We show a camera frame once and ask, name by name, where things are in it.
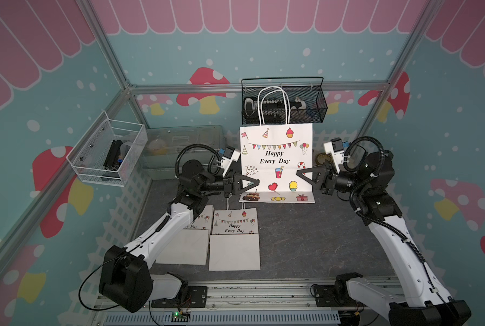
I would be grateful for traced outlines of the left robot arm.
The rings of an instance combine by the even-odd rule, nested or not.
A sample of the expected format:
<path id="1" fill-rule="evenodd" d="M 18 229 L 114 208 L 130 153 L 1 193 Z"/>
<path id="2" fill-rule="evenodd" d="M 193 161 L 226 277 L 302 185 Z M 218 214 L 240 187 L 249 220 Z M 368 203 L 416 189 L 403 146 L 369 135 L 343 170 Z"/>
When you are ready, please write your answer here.
<path id="1" fill-rule="evenodd" d="M 188 282 L 184 278 L 151 274 L 150 269 L 171 240 L 200 216 L 212 193 L 223 192 L 229 198 L 259 185 L 258 179 L 244 176 L 232 166 L 240 156 L 231 146 L 219 150 L 203 144 L 185 147 L 175 162 L 176 197 L 142 235 L 124 247 L 114 245 L 106 251 L 97 267 L 99 294 L 128 312 L 137 312 L 154 300 L 186 302 Z"/>

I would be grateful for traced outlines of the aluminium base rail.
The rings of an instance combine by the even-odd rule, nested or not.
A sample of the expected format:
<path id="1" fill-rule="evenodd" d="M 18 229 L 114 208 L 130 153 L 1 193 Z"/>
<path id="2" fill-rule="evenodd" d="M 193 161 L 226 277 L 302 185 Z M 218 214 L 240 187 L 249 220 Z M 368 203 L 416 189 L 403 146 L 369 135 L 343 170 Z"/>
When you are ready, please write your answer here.
<path id="1" fill-rule="evenodd" d="M 287 278 L 252 281 L 209 281 L 204 307 L 145 306 L 136 313 L 113 308 L 100 297 L 100 311 L 88 325 L 388 325 L 366 303 L 341 303 L 315 298 L 316 286 L 330 286 L 334 278 Z"/>

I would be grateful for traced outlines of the black item in white basket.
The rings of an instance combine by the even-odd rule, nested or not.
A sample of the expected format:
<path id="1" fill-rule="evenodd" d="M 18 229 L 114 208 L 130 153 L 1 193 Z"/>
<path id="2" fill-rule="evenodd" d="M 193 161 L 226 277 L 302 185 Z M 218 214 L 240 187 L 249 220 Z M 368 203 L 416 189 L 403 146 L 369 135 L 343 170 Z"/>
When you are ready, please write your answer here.
<path id="1" fill-rule="evenodd" d="M 107 171 L 117 171 L 122 163 L 121 159 L 121 146 L 123 142 L 121 140 L 113 140 L 109 147 L 109 151 L 103 163 L 103 167 Z"/>

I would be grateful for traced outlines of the black white device in basket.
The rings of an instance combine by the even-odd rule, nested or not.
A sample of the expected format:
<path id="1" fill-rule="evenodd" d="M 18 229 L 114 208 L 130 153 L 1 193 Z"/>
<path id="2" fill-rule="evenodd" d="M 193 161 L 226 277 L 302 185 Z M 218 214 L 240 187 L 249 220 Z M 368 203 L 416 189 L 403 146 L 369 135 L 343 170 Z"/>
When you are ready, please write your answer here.
<path id="1" fill-rule="evenodd" d="M 255 115 L 258 118 L 259 107 L 261 107 L 261 116 L 263 118 L 284 118 L 287 110 L 307 109 L 307 104 L 305 101 L 301 101 L 300 98 L 296 98 L 295 101 L 290 101 L 288 108 L 286 108 L 283 99 L 271 98 L 257 102 L 256 98 L 246 98 L 242 111 L 245 117 Z"/>

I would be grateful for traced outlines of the paper bag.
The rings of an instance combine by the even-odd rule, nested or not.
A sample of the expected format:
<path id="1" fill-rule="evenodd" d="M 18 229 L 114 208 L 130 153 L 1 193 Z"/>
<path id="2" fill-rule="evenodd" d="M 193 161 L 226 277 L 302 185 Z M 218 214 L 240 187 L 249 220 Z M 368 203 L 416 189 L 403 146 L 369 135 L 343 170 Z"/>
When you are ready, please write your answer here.
<path id="1" fill-rule="evenodd" d="M 204 266 L 207 262 L 213 214 L 214 207 L 205 206 L 198 218 L 170 241 L 157 257 L 156 263 Z"/>
<path id="2" fill-rule="evenodd" d="M 209 249 L 211 272 L 260 270 L 257 209 L 216 210 Z"/>
<path id="3" fill-rule="evenodd" d="M 241 203 L 315 203 L 313 187 L 296 175 L 312 167 L 312 124 L 241 126 L 242 174 L 260 180 Z"/>

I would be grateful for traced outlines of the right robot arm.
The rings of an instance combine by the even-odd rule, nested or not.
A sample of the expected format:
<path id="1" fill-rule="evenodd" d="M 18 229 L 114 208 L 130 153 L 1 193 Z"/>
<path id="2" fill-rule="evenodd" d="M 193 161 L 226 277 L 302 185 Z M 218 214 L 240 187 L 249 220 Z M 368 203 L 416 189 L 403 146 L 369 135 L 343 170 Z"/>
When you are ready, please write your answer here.
<path id="1" fill-rule="evenodd" d="M 348 194 L 354 213 L 378 240 L 396 273 L 402 295 L 396 296 L 357 272 L 340 274 L 332 286 L 314 285 L 318 305 L 350 301 L 368 307 L 390 325 L 465 325 L 472 312 L 438 280 L 413 242 L 402 210 L 387 186 L 394 176 L 393 154 L 373 137 L 359 137 L 348 147 L 340 138 L 325 144 L 330 160 L 297 170 L 297 176 L 322 194 Z"/>

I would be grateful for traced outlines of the clear plastic storage box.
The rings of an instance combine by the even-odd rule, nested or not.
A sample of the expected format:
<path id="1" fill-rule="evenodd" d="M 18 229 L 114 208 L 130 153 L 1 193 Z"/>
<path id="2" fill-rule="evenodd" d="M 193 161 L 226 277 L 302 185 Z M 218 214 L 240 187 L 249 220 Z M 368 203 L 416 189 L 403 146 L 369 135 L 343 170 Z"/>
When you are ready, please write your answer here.
<path id="1" fill-rule="evenodd" d="M 147 131 L 147 144 L 139 159 L 141 168 L 153 179 L 175 178 L 179 153 L 189 145 L 224 148 L 226 139 L 220 126 L 154 128 Z"/>

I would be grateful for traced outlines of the roll of brown tape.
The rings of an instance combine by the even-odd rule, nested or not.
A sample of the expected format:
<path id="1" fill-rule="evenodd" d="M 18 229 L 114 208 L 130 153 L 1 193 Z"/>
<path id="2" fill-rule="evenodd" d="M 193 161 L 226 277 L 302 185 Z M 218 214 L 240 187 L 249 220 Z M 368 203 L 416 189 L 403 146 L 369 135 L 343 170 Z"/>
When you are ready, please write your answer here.
<path id="1" fill-rule="evenodd" d="M 324 165 L 326 162 L 333 162 L 332 156 L 326 153 L 320 153 L 315 159 L 317 165 Z"/>

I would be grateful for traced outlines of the green circuit board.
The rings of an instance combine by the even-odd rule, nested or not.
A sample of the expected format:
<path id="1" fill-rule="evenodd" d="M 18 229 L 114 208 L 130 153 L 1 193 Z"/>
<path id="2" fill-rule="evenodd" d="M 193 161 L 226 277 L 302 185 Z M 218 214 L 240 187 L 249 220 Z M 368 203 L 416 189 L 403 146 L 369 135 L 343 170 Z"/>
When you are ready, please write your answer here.
<path id="1" fill-rule="evenodd" d="M 188 323 L 191 315 L 188 312 L 176 311 L 172 313 L 170 321 L 172 323 Z"/>

